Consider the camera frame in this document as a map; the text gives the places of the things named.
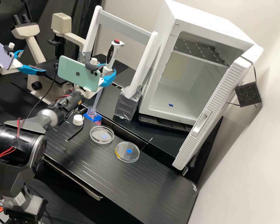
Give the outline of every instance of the purple smartphone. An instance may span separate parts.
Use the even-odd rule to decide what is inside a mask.
[[[0,65],[5,69],[9,69],[12,65],[14,54],[4,50],[3,45],[0,43]]]

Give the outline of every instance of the petri dish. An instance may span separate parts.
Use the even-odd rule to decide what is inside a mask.
[[[111,128],[104,125],[94,126],[90,132],[91,139],[101,145],[109,144],[114,139],[114,132]]]
[[[139,159],[140,150],[131,142],[121,142],[115,148],[115,155],[124,162],[135,162]]]

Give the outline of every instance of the white knob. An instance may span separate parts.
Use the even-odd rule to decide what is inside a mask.
[[[81,126],[83,124],[83,117],[80,114],[74,116],[74,120],[72,121],[74,125]]]
[[[8,47],[11,48],[11,49],[13,49],[13,48],[15,47],[15,44],[10,42],[9,45],[8,45]]]
[[[92,58],[91,61],[90,61],[90,64],[97,65],[97,59],[96,58]]]

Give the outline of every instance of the open door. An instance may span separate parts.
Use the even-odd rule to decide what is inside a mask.
[[[255,63],[262,52],[263,48],[256,44],[253,45],[242,56],[238,57],[225,72],[186,140],[180,147],[179,153],[172,164],[175,168],[182,170],[197,153],[222,116],[226,103],[232,97],[233,90],[244,79],[252,66],[249,61]]]

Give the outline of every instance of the robotic arm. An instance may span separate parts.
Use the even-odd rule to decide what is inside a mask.
[[[27,181],[35,176],[44,155],[47,129],[60,125],[69,113],[84,101],[81,92],[68,90],[54,103],[24,121],[17,138],[17,121],[0,125],[0,154],[9,147],[15,151],[0,161],[0,194],[4,197],[4,212],[10,218],[27,223],[38,223],[48,203],[33,195]]]

